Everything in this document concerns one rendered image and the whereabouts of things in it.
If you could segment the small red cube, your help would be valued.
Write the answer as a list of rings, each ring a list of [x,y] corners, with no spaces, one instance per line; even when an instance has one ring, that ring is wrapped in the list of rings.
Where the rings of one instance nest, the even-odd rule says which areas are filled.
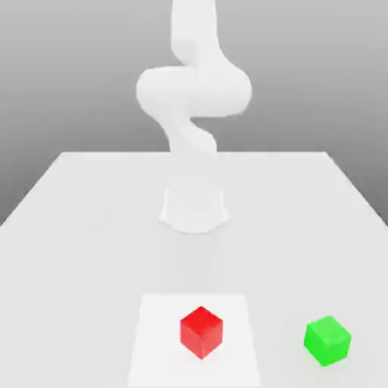
[[[180,343],[197,358],[207,357],[223,337],[224,321],[203,306],[180,320]]]

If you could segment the small green cube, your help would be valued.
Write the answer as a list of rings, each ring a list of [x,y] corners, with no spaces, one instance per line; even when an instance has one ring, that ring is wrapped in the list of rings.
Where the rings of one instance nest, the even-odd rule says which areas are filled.
[[[334,316],[327,315],[306,325],[303,345],[326,367],[345,359],[349,353],[352,334]]]

